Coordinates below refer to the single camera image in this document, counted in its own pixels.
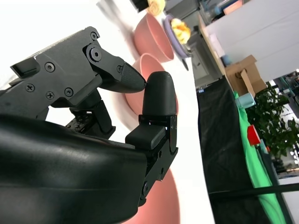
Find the screw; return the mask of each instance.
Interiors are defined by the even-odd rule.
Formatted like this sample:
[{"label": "screw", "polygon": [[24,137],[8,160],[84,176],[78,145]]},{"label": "screw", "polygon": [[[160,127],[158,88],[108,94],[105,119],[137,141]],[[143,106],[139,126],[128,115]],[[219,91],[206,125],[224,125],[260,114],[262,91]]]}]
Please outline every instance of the screw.
[{"label": "screw", "polygon": [[46,71],[48,71],[48,72],[54,72],[54,70],[55,70],[55,66],[54,66],[51,62],[47,62],[47,63],[45,64],[45,69],[46,69]]},{"label": "screw", "polygon": [[25,86],[25,89],[26,89],[27,92],[33,92],[36,88],[34,87],[33,84],[27,84]]},{"label": "screw", "polygon": [[54,93],[53,92],[47,92],[46,93],[46,98],[47,99],[53,99],[54,98]]},{"label": "screw", "polygon": [[148,191],[148,183],[147,182],[144,182],[144,185],[143,185],[143,189],[142,189],[142,194],[145,195],[146,192]]},{"label": "screw", "polygon": [[119,72],[119,73],[121,73],[121,69],[122,69],[122,67],[119,65],[119,66],[117,66],[117,71]]},{"label": "screw", "polygon": [[74,92],[71,88],[66,88],[65,91],[64,91],[64,94],[67,96],[67,97],[71,97]]},{"label": "screw", "polygon": [[95,32],[91,32],[90,37],[95,41],[98,38],[98,35]]},{"label": "screw", "polygon": [[89,51],[89,55],[94,62],[99,62],[102,59],[102,54],[97,48],[91,49]]}]

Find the black fabric backdrop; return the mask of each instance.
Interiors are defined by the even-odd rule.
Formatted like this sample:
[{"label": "black fabric backdrop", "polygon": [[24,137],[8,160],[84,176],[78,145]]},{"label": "black fabric backdrop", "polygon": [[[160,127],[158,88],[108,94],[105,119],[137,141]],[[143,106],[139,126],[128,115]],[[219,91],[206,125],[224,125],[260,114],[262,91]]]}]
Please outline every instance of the black fabric backdrop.
[{"label": "black fabric backdrop", "polygon": [[[208,192],[253,188],[248,174],[239,114],[222,78],[197,94],[199,136]],[[257,197],[211,201],[217,224],[269,224]]]}]

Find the yellow food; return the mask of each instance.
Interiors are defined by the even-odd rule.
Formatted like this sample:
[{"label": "yellow food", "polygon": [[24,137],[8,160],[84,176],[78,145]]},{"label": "yellow food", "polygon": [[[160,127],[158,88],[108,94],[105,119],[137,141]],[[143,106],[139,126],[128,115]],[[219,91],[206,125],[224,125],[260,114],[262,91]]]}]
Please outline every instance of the yellow food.
[{"label": "yellow food", "polygon": [[154,16],[161,14],[165,8],[165,0],[148,0],[148,3],[147,12]]},{"label": "yellow food", "polygon": [[171,28],[181,44],[186,44],[191,36],[191,30],[186,23],[179,19],[171,20]]}]

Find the teal cup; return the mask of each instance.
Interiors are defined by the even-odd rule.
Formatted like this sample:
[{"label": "teal cup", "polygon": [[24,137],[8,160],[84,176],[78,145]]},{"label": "teal cup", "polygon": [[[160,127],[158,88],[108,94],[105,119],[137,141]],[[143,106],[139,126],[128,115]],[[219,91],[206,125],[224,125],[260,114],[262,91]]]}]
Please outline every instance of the teal cup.
[{"label": "teal cup", "polygon": [[237,107],[239,109],[246,109],[251,106],[254,106],[256,104],[253,96],[251,93],[246,93],[243,96],[240,96],[239,98],[235,99],[235,104],[237,104]]}]

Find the purple plate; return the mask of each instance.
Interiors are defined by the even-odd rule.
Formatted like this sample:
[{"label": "purple plate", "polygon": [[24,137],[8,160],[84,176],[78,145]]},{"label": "purple plate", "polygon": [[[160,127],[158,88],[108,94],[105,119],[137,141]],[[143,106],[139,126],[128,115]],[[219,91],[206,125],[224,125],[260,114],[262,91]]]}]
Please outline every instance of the purple plate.
[{"label": "purple plate", "polygon": [[184,50],[182,44],[178,41],[175,33],[172,30],[171,27],[171,20],[173,19],[173,17],[171,15],[167,15],[165,20],[164,20],[164,29],[165,32],[174,48],[174,50],[176,51],[176,53],[181,57],[181,58],[188,58],[190,57],[190,55],[188,53],[186,53],[186,51]]}]

